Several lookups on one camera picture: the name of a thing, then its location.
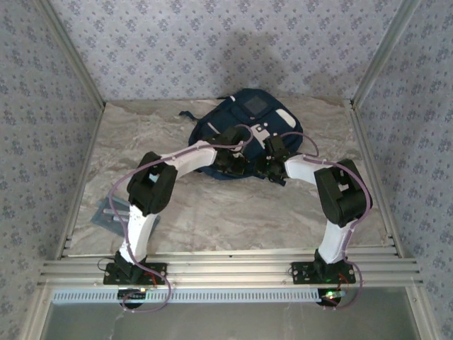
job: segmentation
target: backpack strap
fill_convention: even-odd
[[[185,117],[193,120],[194,122],[199,121],[199,118],[196,118],[190,111],[181,111],[179,115],[184,115]]]

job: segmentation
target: wallpaper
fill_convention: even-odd
[[[453,339],[453,3],[423,0],[360,109],[404,244]]]
[[[105,101],[351,98],[401,0],[51,0]]]
[[[0,4],[0,339],[55,255],[98,112],[31,1]]]

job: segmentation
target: aluminum frame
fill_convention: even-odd
[[[61,47],[66,59],[71,64],[82,86],[85,88],[88,97],[98,109],[104,109],[104,102],[99,91],[94,84],[88,70],[82,62],[80,55],[74,47],[71,39],[67,35],[58,15],[55,13],[52,5],[48,0],[34,0],[35,6],[44,18],[47,27],[52,32],[55,41]]]
[[[421,0],[403,0],[401,2],[398,11],[390,22],[389,29],[382,38],[372,61],[369,63],[367,71],[355,90],[354,96],[352,97],[354,108],[360,108],[363,104],[367,94],[373,87],[374,82],[387,63],[387,60],[390,58],[390,54],[393,52],[399,38],[403,35],[409,20],[412,18],[412,15],[418,8],[420,2]]]
[[[352,121],[372,189],[389,234],[388,245],[349,248],[348,255],[361,268],[365,289],[367,287],[406,287],[421,339],[441,339],[417,262],[415,259],[408,258],[399,239],[360,114],[352,109],[349,101],[345,101],[344,104]],[[92,291],[105,289],[102,284],[103,273],[99,272],[97,268],[98,260],[102,256],[68,257],[64,255],[64,249],[70,245],[70,235],[74,230],[89,159],[101,119],[100,117],[96,123],[95,134],[88,148],[87,159],[65,226],[65,237],[62,239],[56,255],[57,260],[45,262],[20,339],[40,338],[52,303],[52,296],[56,291],[61,289]],[[301,287],[292,284],[292,278],[288,274],[289,263],[312,260],[312,249],[201,251],[155,254],[149,257],[149,261],[168,263],[168,279],[176,289],[284,288],[289,292],[291,289]],[[310,285],[309,287],[328,286]]]

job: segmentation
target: metal bar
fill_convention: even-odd
[[[365,166],[367,167],[367,173],[372,182],[373,191],[377,197],[379,208],[381,209],[384,225],[387,229],[387,232],[392,234],[398,254],[402,257],[405,257],[407,256],[407,254],[405,253],[404,246],[401,242],[394,216],[390,210],[389,200],[387,199],[386,195],[384,195],[385,189],[380,179],[381,177],[379,175],[379,170],[373,157],[372,148],[369,144],[367,132],[360,117],[360,112],[359,110],[351,109],[350,114],[352,117],[354,130],[357,135],[357,142],[359,143],[360,149],[363,152]]]
[[[222,250],[222,251],[178,251],[178,252],[171,252],[171,253],[157,253],[157,254],[149,254],[149,259],[184,259],[190,260],[192,258],[197,259],[208,259],[214,257],[216,259],[223,258],[230,258],[234,256],[236,259],[239,259],[241,256],[257,256],[258,258],[262,256],[271,256],[274,259],[274,256],[279,255],[307,255],[313,256],[315,248],[307,248],[307,249],[298,249],[298,248],[288,248],[288,249],[254,249],[254,250]],[[356,255],[356,254],[376,254],[376,255],[397,255],[396,248],[392,245],[386,246],[354,246],[348,248],[348,255]],[[71,259],[71,261],[83,261],[83,259],[99,259],[101,257],[111,257],[114,254],[92,254],[92,255],[74,255],[68,256],[67,261]]]
[[[379,262],[379,263],[367,263],[359,262],[360,270],[362,271],[418,271],[418,264],[416,262]],[[167,274],[189,274],[189,273],[286,273],[288,272],[290,264],[289,262],[284,263],[179,263],[169,264],[167,268]],[[96,266],[87,265],[73,265],[73,266],[46,266],[45,275],[50,274],[84,274],[84,273],[99,273],[99,269]]]
[[[421,339],[442,339],[426,289],[424,287],[408,287],[406,292]]]
[[[35,0],[35,5],[42,14],[47,26],[52,32],[57,44],[63,50],[68,62],[71,64],[77,78],[85,88],[86,93],[90,97],[93,104],[100,110],[104,108],[104,102],[99,94],[94,81],[90,77],[90,74],[85,68],[84,63],[81,61],[76,48],[69,39],[66,31],[63,28],[62,23],[59,21],[55,10],[48,0]]]
[[[387,231],[392,234],[396,250],[401,257],[404,259],[408,256],[405,247],[403,246],[398,233],[398,227],[395,222],[393,213],[390,210],[390,204],[387,196],[384,195],[384,187],[380,180],[379,171],[374,161],[373,152],[369,143],[365,125],[363,124],[360,116],[360,110],[355,106],[354,109],[350,110],[352,123],[357,135],[357,142],[362,150],[365,159],[365,166],[367,167],[367,173],[373,185],[373,191],[377,195],[379,207],[384,218],[384,224]],[[432,306],[428,299],[428,294],[425,287],[408,286],[406,288],[408,299],[411,304],[411,309],[417,324],[418,331],[422,340],[437,340],[441,339],[440,330],[437,325],[436,319],[432,312]]]
[[[88,149],[86,150],[84,164],[82,165],[80,177],[79,180],[77,181],[77,186],[74,193],[74,197],[72,198],[69,214],[66,218],[66,222],[64,223],[64,232],[60,238],[57,247],[57,252],[55,254],[56,259],[62,258],[66,243],[67,241],[70,241],[70,236],[72,236],[72,232],[74,231],[74,225],[76,224],[77,215],[79,214],[80,202],[82,200],[82,196],[84,195],[84,187],[86,177],[88,176],[88,168],[91,160],[91,155],[93,154],[94,142],[96,141],[96,136],[98,135],[99,127],[101,126],[102,117],[103,110],[99,113],[98,119],[96,121],[96,126],[93,131],[93,135],[91,136],[90,144],[88,146]]]
[[[52,302],[52,289],[38,287],[32,304],[28,309],[27,319],[19,334],[20,340],[39,340]]]
[[[280,255],[264,252],[257,255],[236,256],[210,255],[203,253],[186,255],[163,254],[159,261],[167,258],[168,279],[177,288],[287,288],[294,287],[288,273],[292,261],[311,261],[313,255]],[[105,287],[103,272],[97,268],[101,258],[70,259],[45,263],[40,284],[49,287]],[[414,259],[399,259],[393,254],[351,255],[361,268],[366,287],[407,287],[422,284],[418,265]],[[313,288],[327,288],[331,285],[310,285]]]
[[[395,13],[393,20],[390,23],[389,29],[381,40],[381,44],[377,48],[376,53],[370,62],[365,75],[362,77],[357,90],[354,93],[352,100],[354,101],[354,108],[359,108],[373,87],[379,73],[384,68],[387,60],[390,57],[395,45],[398,43],[402,36],[409,20],[412,18],[413,13],[418,7],[420,0],[403,0]]]
[[[134,302],[162,302],[164,290],[148,290],[144,299]],[[83,289],[74,292],[58,289],[53,303],[115,303],[118,304],[117,288]],[[288,289],[177,289],[171,293],[169,303],[241,303],[241,302],[319,302],[317,288],[297,287]]]

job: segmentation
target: wire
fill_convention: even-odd
[[[158,310],[161,310],[162,308],[164,308],[168,304],[168,301],[170,300],[170,297],[171,297],[171,284],[168,281],[167,277],[161,275],[158,271],[154,271],[154,270],[152,270],[150,268],[147,268],[146,266],[143,266],[135,258],[134,254],[132,253],[132,249],[130,247],[129,233],[127,231],[127,224],[122,219],[122,217],[120,216],[118,211],[115,209],[115,204],[113,202],[113,194],[114,194],[114,192],[116,192],[116,190],[118,189],[118,187],[121,185],[122,182],[126,181],[129,177],[135,175],[136,173],[138,173],[138,172],[140,172],[142,170],[148,169],[151,166],[154,166],[154,165],[157,165],[157,164],[160,164],[160,163],[163,163],[163,162],[171,161],[171,160],[173,160],[175,158],[181,157],[181,156],[183,156],[185,154],[189,154],[189,153],[197,151],[199,149],[208,149],[208,148],[236,149],[237,147],[245,147],[248,143],[250,143],[252,141],[252,139],[253,139],[253,131],[252,131],[252,129],[250,129],[249,126],[244,125],[244,124],[236,125],[236,127],[246,128],[250,132],[249,139],[246,140],[244,143],[240,143],[240,144],[237,144],[237,145],[205,144],[205,145],[201,145],[201,146],[197,145],[197,146],[194,146],[194,147],[189,147],[189,148],[184,149],[181,152],[173,154],[173,155],[171,155],[169,157],[161,158],[161,159],[158,159],[156,161],[152,161],[152,162],[150,162],[148,164],[139,166],[138,168],[136,168],[135,170],[131,171],[127,175],[123,176],[120,180],[118,180],[113,185],[112,189],[110,190],[110,192],[108,194],[108,202],[109,202],[110,206],[112,207],[113,213],[115,214],[116,217],[118,217],[118,220],[120,221],[120,224],[122,226],[122,230],[123,230],[124,235],[125,235],[125,243],[126,243],[126,247],[127,247],[127,253],[129,254],[129,256],[132,259],[132,262],[134,263],[135,266],[137,266],[138,268],[142,269],[143,271],[146,271],[147,273],[151,273],[151,274],[161,278],[164,281],[164,283],[166,284],[166,286],[168,287],[168,293],[167,293],[167,296],[166,296],[165,300],[159,306],[151,308],[151,309],[148,309],[148,310],[131,310],[130,308],[127,308],[125,302],[134,293],[126,294],[124,296],[124,298],[122,299],[122,302],[121,302],[121,305],[122,305],[122,308],[123,308],[124,311],[131,312],[131,313],[149,313],[149,312],[156,312]]]
[[[340,283],[338,284],[338,288],[337,290],[340,290],[341,289],[341,280],[345,281],[346,282],[346,294],[348,294],[348,291],[349,291],[349,281],[347,280],[347,278],[342,274],[342,273],[339,273],[338,276],[340,277]]]
[[[335,305],[334,307],[323,306],[323,308],[326,308],[326,307],[329,307],[329,308],[337,308],[338,302],[336,302],[334,299],[329,299],[329,298],[327,298],[327,297],[323,297],[322,299],[325,300],[325,301],[328,301],[328,302],[331,303],[332,305]]]
[[[114,258],[113,258],[113,257],[102,257],[102,258],[99,259],[99,261],[98,261],[98,269],[99,269],[100,271],[106,272],[106,271],[107,271],[106,269],[102,269],[102,268],[99,266],[99,264],[101,263],[102,260],[114,260]]]
[[[149,275],[149,276],[151,276],[151,279],[153,280],[153,285],[154,285],[154,287],[157,286],[156,276],[154,276],[153,273],[145,273],[144,275]]]
[[[316,154],[305,154],[305,155],[310,156],[310,157],[315,157],[315,158],[319,156],[318,145],[309,136],[305,135],[303,132],[291,131],[291,132],[286,132],[286,133],[280,135],[280,137],[283,138],[283,137],[286,137],[286,136],[289,136],[289,135],[298,135],[298,136],[302,136],[304,138],[307,138],[312,143],[312,145],[314,146],[314,149],[316,150]]]
[[[365,208],[365,212],[363,213],[362,216],[360,216],[360,218],[358,220],[355,220],[351,224],[351,226],[350,226],[350,228],[348,230],[348,233],[346,234],[345,241],[343,242],[343,244],[341,246],[341,253],[342,253],[342,257],[343,257],[344,262],[346,264],[351,265],[355,269],[355,271],[357,271],[357,274],[359,276],[359,290],[358,290],[357,294],[355,295],[355,297],[349,303],[347,303],[344,306],[333,307],[333,309],[343,309],[343,308],[349,307],[349,306],[353,305],[354,303],[356,303],[357,299],[362,294],[362,289],[363,289],[363,275],[362,275],[362,272],[361,272],[359,266],[355,262],[352,262],[352,261],[348,260],[348,258],[346,257],[346,249],[348,247],[349,241],[351,239],[351,236],[352,236],[352,233],[354,232],[355,227],[359,223],[361,223],[361,221],[363,221],[365,218],[367,218],[367,216],[369,214],[369,210],[371,209],[371,195],[369,194],[367,186],[365,185],[365,183],[363,183],[363,181],[360,179],[360,177],[357,176],[356,174],[354,174],[354,172],[352,172],[346,166],[343,166],[342,164],[339,164],[339,163],[335,163],[333,161],[332,162],[331,161],[325,161],[325,160],[320,161],[318,159],[310,159],[310,158],[306,158],[306,157],[304,157],[304,160],[309,162],[309,163],[312,163],[312,164],[330,165],[330,166],[335,166],[335,167],[339,168],[340,170],[343,170],[344,172],[346,172],[349,176],[351,176],[359,184],[360,188],[363,190],[363,192],[365,194],[365,200],[367,202],[367,206]]]

